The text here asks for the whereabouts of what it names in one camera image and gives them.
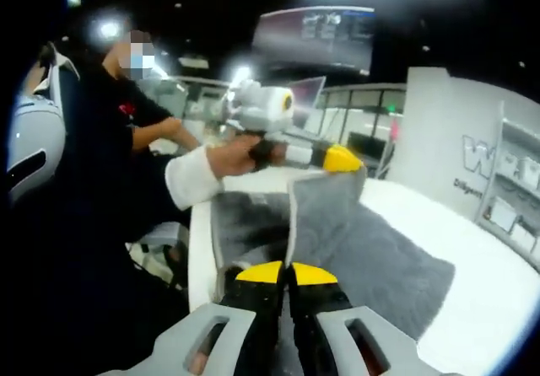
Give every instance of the display screen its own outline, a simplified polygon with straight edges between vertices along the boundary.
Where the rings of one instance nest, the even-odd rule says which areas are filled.
[[[296,127],[304,128],[310,113],[316,108],[326,80],[326,77],[308,78],[287,85],[294,95],[293,124]]]
[[[368,74],[374,36],[371,8],[287,9],[261,16],[253,49],[268,62],[331,65]]]

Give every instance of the ceiling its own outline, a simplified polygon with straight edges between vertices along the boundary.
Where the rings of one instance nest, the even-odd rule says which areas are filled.
[[[92,44],[92,20],[125,17],[154,37],[159,64],[170,74],[230,79],[234,67],[250,63],[262,13],[308,5],[365,6],[375,9],[377,31],[371,75],[363,81],[405,82],[408,67],[441,66],[540,101],[540,51],[531,33],[538,19],[531,1],[82,0],[68,12],[58,37],[69,37],[63,44],[80,49]],[[181,56],[203,56],[210,68],[182,67]],[[339,71],[290,66],[279,71],[261,66],[259,73],[268,79],[328,73],[329,83],[359,82],[358,76]]]

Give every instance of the white table surface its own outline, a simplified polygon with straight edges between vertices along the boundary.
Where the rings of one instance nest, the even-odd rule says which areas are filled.
[[[301,169],[271,168],[226,178],[227,191],[286,192]],[[367,180],[360,200],[456,275],[440,312],[418,342],[419,356],[441,372],[484,376],[530,324],[540,299],[540,276],[519,255],[470,221],[415,191]],[[211,301],[217,270],[210,202],[192,209],[189,246],[190,310]]]

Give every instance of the gray cloth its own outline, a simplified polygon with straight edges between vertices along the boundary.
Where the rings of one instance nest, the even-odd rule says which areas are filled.
[[[450,289],[454,266],[359,204],[359,193],[352,174],[297,180],[289,195],[224,193],[212,210],[219,277],[227,268],[284,259],[294,247],[293,261],[330,271],[352,305],[370,307],[418,340]],[[295,236],[288,240],[289,228]],[[285,296],[276,375],[302,374],[292,329]]]

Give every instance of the gray gripper frame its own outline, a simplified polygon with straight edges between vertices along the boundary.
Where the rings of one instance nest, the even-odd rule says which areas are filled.
[[[101,376],[192,376],[189,364],[215,325],[225,324],[202,376],[233,376],[255,313],[208,303],[161,334],[152,355],[128,370]]]
[[[370,376],[348,327],[354,324],[385,372],[381,376],[442,376],[420,360],[416,342],[367,307],[319,313],[317,320],[332,350],[339,376]]]

